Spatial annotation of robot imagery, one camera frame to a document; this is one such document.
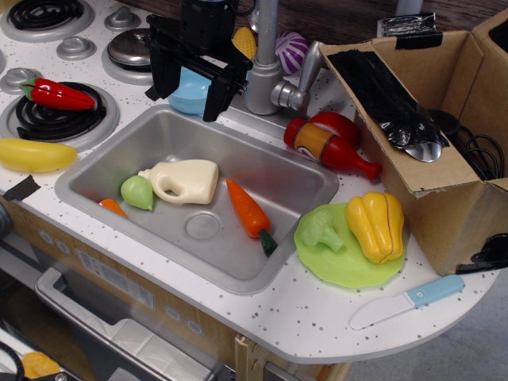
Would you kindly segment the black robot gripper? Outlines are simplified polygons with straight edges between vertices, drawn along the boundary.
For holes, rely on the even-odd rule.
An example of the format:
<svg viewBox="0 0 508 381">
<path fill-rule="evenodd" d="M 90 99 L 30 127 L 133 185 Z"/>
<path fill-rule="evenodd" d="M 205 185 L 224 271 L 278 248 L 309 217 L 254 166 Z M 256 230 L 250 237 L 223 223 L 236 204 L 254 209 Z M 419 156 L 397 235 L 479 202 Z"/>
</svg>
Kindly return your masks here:
<svg viewBox="0 0 508 381">
<path fill-rule="evenodd" d="M 179 87 L 181 67 L 198 69 L 208 56 L 224 63 L 208 88 L 202 115 L 216 121 L 236 95 L 247 87 L 252 61 L 233 44 L 238 17 L 252 11 L 238 9 L 238 1 L 183 1 L 178 18 L 147 16 L 152 86 L 145 92 L 151 100 L 164 99 Z"/>
</svg>

